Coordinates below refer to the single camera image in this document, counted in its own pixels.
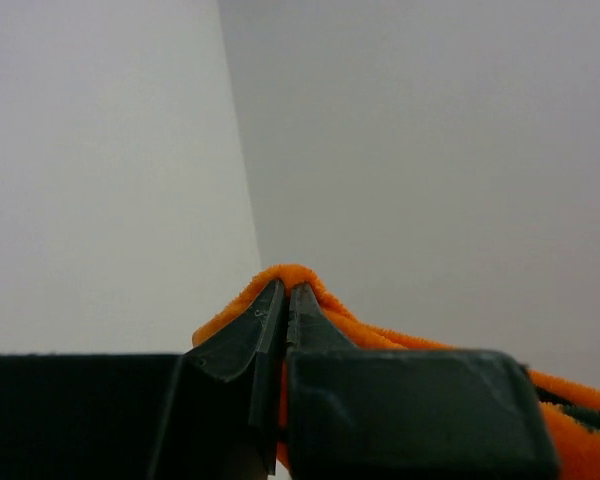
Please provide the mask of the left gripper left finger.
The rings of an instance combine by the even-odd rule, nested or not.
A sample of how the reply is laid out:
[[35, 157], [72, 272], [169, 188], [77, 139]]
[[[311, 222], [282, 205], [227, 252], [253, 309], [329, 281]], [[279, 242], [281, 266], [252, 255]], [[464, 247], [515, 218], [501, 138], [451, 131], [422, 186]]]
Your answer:
[[184, 354], [0, 355], [0, 479], [265, 479], [285, 289]]

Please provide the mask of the orange patterned pillowcase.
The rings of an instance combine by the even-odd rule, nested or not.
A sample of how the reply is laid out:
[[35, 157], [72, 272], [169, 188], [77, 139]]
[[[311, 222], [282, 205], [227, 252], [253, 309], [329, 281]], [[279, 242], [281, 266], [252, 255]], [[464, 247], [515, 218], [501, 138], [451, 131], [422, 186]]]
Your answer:
[[[278, 264], [253, 277], [243, 291], [192, 336], [197, 347], [246, 311], [272, 280], [283, 282], [285, 294], [307, 283], [319, 309], [346, 337], [363, 349], [446, 349], [430, 339], [365, 324], [332, 293], [310, 268]], [[562, 463], [562, 479], [600, 479], [600, 390], [538, 370], [530, 372], [540, 408]]]

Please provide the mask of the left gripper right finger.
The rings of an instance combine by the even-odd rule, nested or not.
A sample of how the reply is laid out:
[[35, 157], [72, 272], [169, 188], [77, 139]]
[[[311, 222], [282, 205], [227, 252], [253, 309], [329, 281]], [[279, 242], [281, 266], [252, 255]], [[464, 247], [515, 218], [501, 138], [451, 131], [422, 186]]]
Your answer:
[[555, 479], [525, 368], [490, 350], [358, 347], [295, 287], [287, 333], [295, 479]]

